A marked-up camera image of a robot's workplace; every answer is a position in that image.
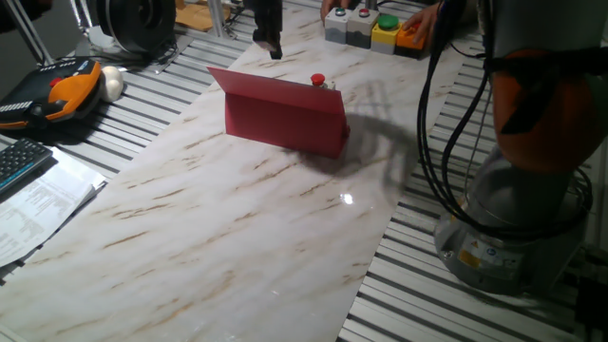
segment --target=warning label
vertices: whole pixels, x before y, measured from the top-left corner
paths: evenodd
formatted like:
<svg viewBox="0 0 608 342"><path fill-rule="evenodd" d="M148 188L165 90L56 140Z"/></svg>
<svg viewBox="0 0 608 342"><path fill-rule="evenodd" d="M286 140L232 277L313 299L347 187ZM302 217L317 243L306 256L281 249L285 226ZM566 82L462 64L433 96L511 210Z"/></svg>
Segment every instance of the warning label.
<svg viewBox="0 0 608 342"><path fill-rule="evenodd" d="M467 234L458 258L488 276L512 279L521 264L523 254L496 248Z"/></svg>

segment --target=red folding cover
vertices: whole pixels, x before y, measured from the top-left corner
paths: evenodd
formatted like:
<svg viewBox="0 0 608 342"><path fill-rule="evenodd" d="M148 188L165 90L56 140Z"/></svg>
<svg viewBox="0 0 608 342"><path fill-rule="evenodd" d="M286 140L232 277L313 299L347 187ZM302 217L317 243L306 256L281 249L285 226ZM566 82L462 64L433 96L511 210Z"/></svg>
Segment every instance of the red folding cover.
<svg viewBox="0 0 608 342"><path fill-rule="evenodd" d="M226 133L337 159L349 136L339 91L208 67L226 93Z"/></svg>

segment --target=white ball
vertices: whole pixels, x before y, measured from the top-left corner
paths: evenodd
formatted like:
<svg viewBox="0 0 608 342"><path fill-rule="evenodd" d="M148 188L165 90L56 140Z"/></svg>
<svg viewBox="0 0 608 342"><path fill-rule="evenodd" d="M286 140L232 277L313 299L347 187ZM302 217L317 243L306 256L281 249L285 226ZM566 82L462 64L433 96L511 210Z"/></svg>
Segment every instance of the white ball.
<svg viewBox="0 0 608 342"><path fill-rule="evenodd" d="M114 102L121 97L124 88L122 73L114 66L106 66L102 69L104 82L102 83L102 100Z"/></svg>

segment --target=orange box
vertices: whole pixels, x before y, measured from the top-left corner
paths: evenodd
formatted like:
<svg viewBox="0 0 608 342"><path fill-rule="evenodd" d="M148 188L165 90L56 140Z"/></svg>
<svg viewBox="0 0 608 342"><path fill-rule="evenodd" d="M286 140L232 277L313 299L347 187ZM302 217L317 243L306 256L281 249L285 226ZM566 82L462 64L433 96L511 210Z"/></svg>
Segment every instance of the orange box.
<svg viewBox="0 0 608 342"><path fill-rule="evenodd" d="M408 29L400 29L397 33L397 44L395 46L395 54L419 59L425 49L427 36L423 36L418 44L413 44L414 36L418 31L420 24L416 24Z"/></svg>

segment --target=striped metal platform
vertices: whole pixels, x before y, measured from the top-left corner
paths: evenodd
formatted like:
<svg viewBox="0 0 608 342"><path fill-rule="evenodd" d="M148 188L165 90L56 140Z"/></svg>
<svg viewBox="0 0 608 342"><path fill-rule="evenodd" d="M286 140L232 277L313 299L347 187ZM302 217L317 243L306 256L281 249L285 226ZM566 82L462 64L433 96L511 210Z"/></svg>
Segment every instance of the striped metal platform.
<svg viewBox="0 0 608 342"><path fill-rule="evenodd" d="M320 0L283 0L286 8L319 9ZM381 11L408 19L425 5L398 0ZM124 96L103 104L84 120L66 123L48 132L48 141L97 169L111 180L124 166L191 104L213 79L208 66L228 67L251 45L254 19L246 12L233 25L235 41L187 28L177 32L195 38L186 51L161 75L146 72L124 75ZM479 36L466 46L481 51ZM429 136L433 157L440 152L452 128L464 115L483 74L479 61L468 59L461 69L442 113ZM457 193L480 128L484 102L465 130L450 163L450 180ZM485 119L470 177L494 145L491 111ZM0 135L0 149L14 137ZM594 182L596 201L590 215L587 242L608 249L608 181L603 145L585 165ZM422 170L411 176L370 268L363 280L338 340L342 341L568 341L579 327L574 322L578 289L559 283L547 298L507 297L481 293L462 284L444 267L433 245L433 229L443 213L432 196ZM22 259L8 272L24 265ZM597 335L592 339L601 341Z"/></svg>

